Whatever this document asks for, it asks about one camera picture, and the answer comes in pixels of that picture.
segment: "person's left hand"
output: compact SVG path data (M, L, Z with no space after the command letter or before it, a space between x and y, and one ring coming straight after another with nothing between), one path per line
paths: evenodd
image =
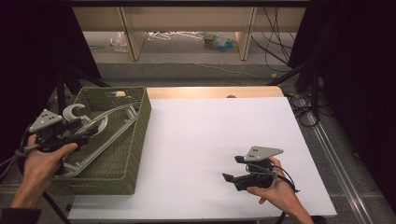
M35 143L35 134L29 137L28 146ZM53 173L59 168L59 161L78 145L64 145L50 153L33 149L24 164L23 180L10 207L35 208L41 195L50 187Z

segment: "plastic basket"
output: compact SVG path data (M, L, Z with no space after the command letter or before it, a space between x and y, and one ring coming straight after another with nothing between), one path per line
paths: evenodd
M77 116L87 115L90 119L120 105L134 104L137 119L117 140L97 157L78 176L55 178L49 193L58 195L127 195L134 193L137 173L142 154L151 105L146 88L83 88L75 104L84 108L75 109ZM66 162L83 161L101 146L128 119L125 111L112 113L106 128L90 138L88 145L73 152Z

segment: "white table surface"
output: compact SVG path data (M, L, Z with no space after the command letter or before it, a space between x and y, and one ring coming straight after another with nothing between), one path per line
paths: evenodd
M234 161L252 146L277 147L298 197L313 215L336 212L283 97L157 99L133 195L77 196L76 221L209 221L278 217L281 211L237 191L222 173L246 175Z

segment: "sleeve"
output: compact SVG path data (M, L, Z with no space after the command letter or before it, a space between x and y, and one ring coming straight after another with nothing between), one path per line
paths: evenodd
M315 224L327 224L326 218L320 216L312 216L312 220Z
M36 224L40 214L40 209L5 208L0 224Z

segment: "person's right hand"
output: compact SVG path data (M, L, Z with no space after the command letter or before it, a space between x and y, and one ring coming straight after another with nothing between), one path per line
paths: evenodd
M281 167L280 161L274 157L271 157L270 161L274 166ZM277 169L276 171L278 175L285 176L281 169ZM291 216L296 223L314 223L289 183L280 178L274 179L273 184L268 189L248 187L247 192L260 196L260 204L263 204L265 201L270 202Z

